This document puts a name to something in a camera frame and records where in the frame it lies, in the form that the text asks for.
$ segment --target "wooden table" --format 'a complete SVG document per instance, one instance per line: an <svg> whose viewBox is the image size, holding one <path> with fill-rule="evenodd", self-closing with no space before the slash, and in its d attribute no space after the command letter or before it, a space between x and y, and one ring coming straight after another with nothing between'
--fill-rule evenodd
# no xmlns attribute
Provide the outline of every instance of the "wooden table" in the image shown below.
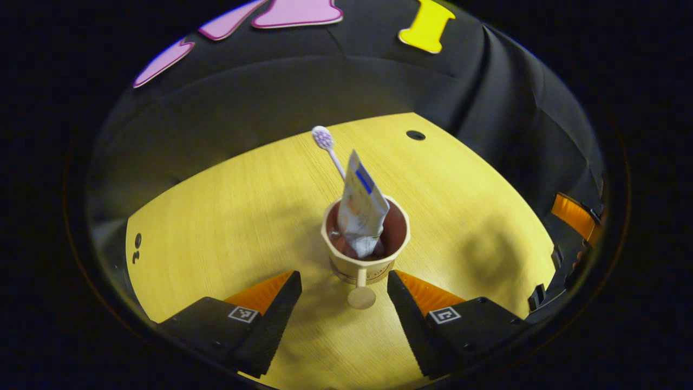
<svg viewBox="0 0 693 390"><path fill-rule="evenodd" d="M527 297L554 273L553 244L498 172L414 113L328 128L342 163L357 149L383 193L410 216L412 239L395 269L527 316ZM426 139L409 138L407 130ZM161 322L203 296L223 300L298 270L303 294L259 382L280 389L411 389L429 383L407 344L387 281L372 285L376 304L360 311L347 305L353 286L330 270L319 227L342 190L341 177L309 131L185 180L128 220L128 259L141 233L140 258L128 262L139 302Z"/></svg>

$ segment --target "toothbrush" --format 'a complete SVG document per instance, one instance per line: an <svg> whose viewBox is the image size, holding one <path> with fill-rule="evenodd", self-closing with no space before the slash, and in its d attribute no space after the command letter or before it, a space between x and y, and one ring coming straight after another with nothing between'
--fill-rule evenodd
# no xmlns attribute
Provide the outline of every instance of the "toothbrush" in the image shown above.
<svg viewBox="0 0 693 390"><path fill-rule="evenodd" d="M324 149L327 151L327 153L330 153L332 162L335 163L335 167L337 167L337 170L340 172L340 175L342 175L342 180L344 180L346 174L344 173L344 168L342 168L342 164L340 163L339 159L337 159L337 155L335 154L334 149L332 149L333 146L335 146L335 139L332 138L332 134L330 134L330 131L327 130L327 128L324 126L316 126L310 133L313 135L315 143L321 149Z"/></svg>

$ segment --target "blue stripe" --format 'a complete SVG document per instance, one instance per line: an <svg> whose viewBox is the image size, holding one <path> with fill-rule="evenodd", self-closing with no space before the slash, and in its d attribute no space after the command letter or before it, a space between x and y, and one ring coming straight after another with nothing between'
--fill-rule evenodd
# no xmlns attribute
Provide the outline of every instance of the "blue stripe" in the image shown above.
<svg viewBox="0 0 693 390"><path fill-rule="evenodd" d="M363 187L366 187L366 191L368 191L368 195L370 195L371 192L372 192L373 190L372 190L371 187L368 185L368 183L366 183L366 179L364 179L363 176L361 176L361 172L359 172L359 170L360 170L360 169L357 169L357 170L356 170L356 175L357 175L358 178L361 180L361 183L363 184Z"/></svg>

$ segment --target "pink shape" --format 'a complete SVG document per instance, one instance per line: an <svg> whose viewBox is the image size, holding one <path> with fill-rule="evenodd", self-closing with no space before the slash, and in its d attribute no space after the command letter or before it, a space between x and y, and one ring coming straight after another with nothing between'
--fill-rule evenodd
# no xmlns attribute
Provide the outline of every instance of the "pink shape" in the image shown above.
<svg viewBox="0 0 693 390"><path fill-rule="evenodd" d="M337 23L344 13L334 0L274 0L270 9L253 20L256 28L280 28Z"/></svg>
<svg viewBox="0 0 693 390"><path fill-rule="evenodd" d="M183 42L185 38L174 43L171 47L164 50L159 54L152 62L147 65L147 67L142 71L142 73L137 76L134 80L133 88L141 87L145 85L149 80L158 76L161 72L167 70L176 62L180 61L183 57L190 53L195 46L194 42Z"/></svg>
<svg viewBox="0 0 693 390"><path fill-rule="evenodd" d="M200 27L198 31L213 41L223 40L233 34L238 26L266 1L267 0L251 1L244 6L230 10Z"/></svg>

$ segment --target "paper cup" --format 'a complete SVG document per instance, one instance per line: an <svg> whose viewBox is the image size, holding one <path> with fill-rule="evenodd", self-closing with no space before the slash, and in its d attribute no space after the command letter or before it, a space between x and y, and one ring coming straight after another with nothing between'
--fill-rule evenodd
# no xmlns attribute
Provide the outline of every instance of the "paper cup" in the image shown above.
<svg viewBox="0 0 693 390"><path fill-rule="evenodd" d="M329 250L329 260L335 274L347 283L356 285L349 294L350 305L365 309L375 303L375 293L366 285L385 278L392 269L397 255L404 249L411 238L409 216L397 202L384 196L390 209L383 222L383 233L380 238L385 247L385 257L381 260L363 261L339 252L330 241L329 233L337 230L337 212L341 198L332 203L322 219L320 233Z"/></svg>

